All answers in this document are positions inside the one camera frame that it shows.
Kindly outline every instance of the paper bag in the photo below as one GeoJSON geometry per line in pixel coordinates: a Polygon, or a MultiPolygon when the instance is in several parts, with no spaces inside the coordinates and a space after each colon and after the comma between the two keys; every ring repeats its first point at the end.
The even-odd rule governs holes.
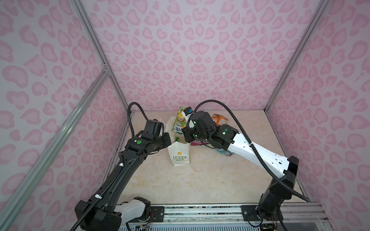
{"type": "Polygon", "coordinates": [[[174,166],[190,165],[190,143],[185,143],[184,135],[172,131],[176,117],[172,116],[166,125],[165,132],[169,133],[171,145],[168,146],[169,157],[174,166]]]}

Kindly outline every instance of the green snack bag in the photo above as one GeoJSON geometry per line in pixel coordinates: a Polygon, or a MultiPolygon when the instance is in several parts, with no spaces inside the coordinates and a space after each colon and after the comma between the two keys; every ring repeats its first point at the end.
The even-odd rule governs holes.
{"type": "Polygon", "coordinates": [[[183,134],[182,129],[186,127],[186,123],[191,116],[191,114],[185,116],[184,110],[185,110],[184,107],[179,108],[179,111],[177,112],[177,116],[175,119],[174,128],[172,129],[173,132],[176,132],[178,134],[183,134]]]}

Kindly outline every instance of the marble floor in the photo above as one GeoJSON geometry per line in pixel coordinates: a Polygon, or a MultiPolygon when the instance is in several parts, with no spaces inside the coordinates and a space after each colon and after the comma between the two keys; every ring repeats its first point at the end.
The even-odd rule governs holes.
{"type": "MultiPolygon", "coordinates": [[[[238,129],[227,111],[206,110],[229,119],[229,125],[238,129]]],[[[164,122],[177,111],[148,111],[149,119],[164,122]]],[[[234,111],[248,136],[255,143],[279,154],[283,151],[264,111],[234,111]]],[[[132,124],[135,132],[144,129],[145,119],[136,112],[132,124]]],[[[131,137],[130,130],[126,140],[131,137]]],[[[262,168],[239,155],[225,156],[205,146],[190,147],[190,166],[173,166],[167,149],[150,155],[131,177],[119,203],[136,196],[152,204],[196,203],[258,203],[271,181],[262,168]]],[[[298,184],[295,190],[301,193],[298,184]]],[[[303,202],[293,196],[285,202],[303,202]]]]}

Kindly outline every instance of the electrical wire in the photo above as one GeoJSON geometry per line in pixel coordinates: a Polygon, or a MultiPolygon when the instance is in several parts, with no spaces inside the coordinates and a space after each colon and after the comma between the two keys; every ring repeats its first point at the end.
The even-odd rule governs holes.
{"type": "Polygon", "coordinates": [[[156,153],[158,153],[158,152],[159,152],[159,150],[158,150],[158,151],[156,151],[156,152],[149,153],[149,154],[148,154],[148,156],[149,156],[149,155],[156,154],[156,153]]]}
{"type": "Polygon", "coordinates": [[[122,202],[121,204],[116,204],[116,205],[123,205],[123,204],[125,204],[125,203],[128,203],[128,201],[124,201],[124,202],[122,202]]]}
{"type": "MultiPolygon", "coordinates": [[[[123,163],[123,156],[121,154],[118,155],[119,158],[120,158],[120,163],[123,163]]],[[[109,188],[113,185],[113,183],[117,180],[118,176],[121,174],[122,172],[122,169],[123,167],[122,166],[119,166],[119,168],[117,169],[116,171],[116,174],[114,175],[114,177],[112,178],[111,182],[106,186],[106,188],[100,193],[100,197],[104,197],[104,195],[106,194],[106,192],[109,190],[109,188]]],[[[80,218],[76,221],[76,223],[74,223],[74,225],[72,226],[71,228],[71,231],[75,231],[78,226],[80,225],[80,223],[85,219],[85,217],[92,211],[92,209],[99,203],[101,199],[99,198],[95,198],[94,202],[91,203],[90,205],[88,205],[87,209],[82,213],[82,215],[80,216],[80,218]]]]}
{"type": "Polygon", "coordinates": [[[278,204],[278,205],[277,205],[277,216],[278,216],[278,218],[279,218],[280,224],[281,224],[281,226],[283,227],[283,229],[284,229],[285,231],[288,231],[288,229],[285,227],[284,222],[283,222],[283,216],[282,216],[282,214],[281,214],[280,206],[281,206],[281,204],[278,204]]]}
{"type": "MultiPolygon", "coordinates": [[[[287,184],[285,184],[283,181],[281,181],[270,169],[269,167],[266,165],[266,163],[263,161],[262,157],[260,156],[260,154],[258,153],[256,147],[254,146],[254,144],[252,143],[252,141],[250,140],[249,136],[247,135],[247,133],[245,132],[244,128],[242,127],[242,125],[240,124],[240,122],[238,121],[238,119],[235,117],[234,113],[232,113],[232,111],[230,110],[230,108],[228,108],[224,103],[218,101],[218,100],[214,100],[214,99],[209,99],[209,100],[205,100],[203,102],[201,102],[200,104],[198,104],[198,106],[196,106],[195,110],[194,110],[194,113],[198,110],[198,108],[200,106],[202,106],[203,104],[205,103],[208,103],[208,102],[214,102],[214,103],[218,103],[220,104],[221,106],[223,106],[231,115],[231,117],[235,120],[236,124],[238,125],[238,127],[240,128],[240,131],[242,132],[242,134],[244,135],[245,139],[248,141],[249,143],[249,146],[252,148],[253,152],[256,154],[257,156],[257,159],[259,160],[259,162],[261,163],[261,165],[263,166],[263,168],[270,174],[270,176],[272,176],[272,178],[274,178],[274,180],[276,180],[278,182],[279,185],[281,185],[285,190],[287,190],[288,192],[290,192],[292,195],[294,196],[297,196],[307,202],[310,202],[310,199],[302,194],[300,194],[299,192],[295,191],[294,189],[292,189],[291,187],[289,187],[287,184]]],[[[190,124],[190,120],[191,120],[191,116],[190,118],[188,119],[188,122],[186,123],[186,127],[188,129],[190,129],[189,127],[189,124],[190,124]]]]}
{"type": "Polygon", "coordinates": [[[139,107],[139,109],[140,109],[140,111],[141,111],[142,115],[144,116],[144,118],[145,118],[146,120],[148,120],[147,115],[145,114],[144,110],[142,109],[142,107],[140,106],[140,104],[139,104],[139,103],[137,103],[137,102],[131,102],[131,103],[128,105],[128,107],[127,107],[127,121],[128,121],[128,125],[130,126],[130,130],[131,130],[132,137],[134,137],[134,136],[135,136],[134,127],[132,126],[132,121],[131,121],[131,107],[132,107],[132,105],[134,105],[134,104],[135,104],[135,105],[137,105],[137,106],[139,107]]]}
{"type": "Polygon", "coordinates": [[[201,143],[206,146],[206,147],[209,147],[208,145],[206,145],[205,143],[203,143],[203,141],[201,140],[201,143]]]}
{"type": "Polygon", "coordinates": [[[153,216],[154,216],[154,214],[153,214],[153,213],[151,213],[151,214],[149,214],[149,216],[151,217],[151,219],[149,220],[149,222],[148,222],[148,223],[146,223],[146,224],[145,224],[145,226],[147,226],[150,222],[152,222],[152,221],[153,221],[153,216]]]}
{"type": "Polygon", "coordinates": [[[257,226],[252,225],[252,224],[249,222],[249,215],[251,215],[251,214],[253,214],[253,213],[248,213],[248,214],[247,214],[247,221],[248,221],[248,223],[249,223],[252,227],[254,227],[254,228],[258,228],[258,227],[260,227],[260,226],[262,225],[263,219],[261,219],[261,222],[259,223],[259,225],[257,225],[257,226]]]}
{"type": "Polygon", "coordinates": [[[127,228],[127,231],[131,230],[130,226],[128,225],[128,222],[126,222],[126,228],[127,228]]]}
{"type": "Polygon", "coordinates": [[[275,219],[275,222],[276,222],[276,226],[275,226],[275,229],[277,228],[278,226],[278,220],[276,219],[275,215],[273,214],[273,218],[275,219]]]}

